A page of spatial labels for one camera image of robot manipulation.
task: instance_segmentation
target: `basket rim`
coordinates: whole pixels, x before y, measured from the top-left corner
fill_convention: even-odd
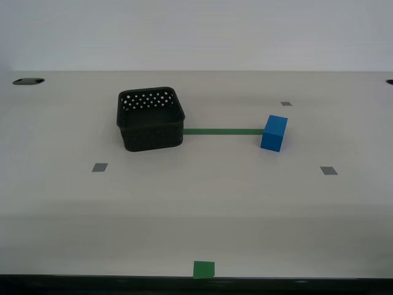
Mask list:
[[[179,106],[179,110],[180,110],[180,114],[181,114],[181,120],[177,121],[177,122],[172,122],[172,123],[167,123],[167,124],[152,124],[150,126],[144,126],[144,127],[126,127],[123,126],[120,122],[119,122],[119,117],[120,117],[120,100],[121,97],[126,94],[126,93],[133,93],[133,92],[139,92],[139,91],[151,91],[151,90],[170,90],[174,93],[173,98],[177,101],[177,105]],[[185,114],[182,108],[182,105],[180,104],[180,101],[177,97],[177,93],[175,91],[175,89],[173,89],[172,87],[154,87],[154,88],[141,88],[141,89],[131,89],[131,90],[124,90],[122,92],[119,93],[119,96],[117,98],[117,126],[120,128],[120,131],[127,131],[127,130],[134,130],[134,129],[145,129],[145,128],[152,128],[152,127],[164,127],[164,126],[171,126],[171,125],[177,125],[179,123],[182,123],[185,119]]]

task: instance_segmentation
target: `blue cube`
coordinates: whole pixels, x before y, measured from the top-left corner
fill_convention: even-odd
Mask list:
[[[285,128],[288,118],[270,115],[262,134],[260,147],[271,151],[279,152],[284,139]]]

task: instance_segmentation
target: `green square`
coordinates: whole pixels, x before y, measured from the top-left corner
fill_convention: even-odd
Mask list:
[[[214,262],[194,261],[194,278],[213,278],[214,274]]]

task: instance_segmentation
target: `black hole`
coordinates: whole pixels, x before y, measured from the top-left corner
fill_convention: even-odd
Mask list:
[[[43,83],[43,81],[45,81],[45,79],[42,79],[42,78],[22,78],[22,79],[18,79],[16,81],[13,81],[12,83],[14,85],[37,85],[37,84]]]

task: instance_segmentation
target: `gray square marker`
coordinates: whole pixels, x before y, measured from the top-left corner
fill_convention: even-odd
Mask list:
[[[321,170],[325,175],[338,175],[333,167],[321,167]]]
[[[108,163],[96,163],[91,172],[104,172],[107,166]]]

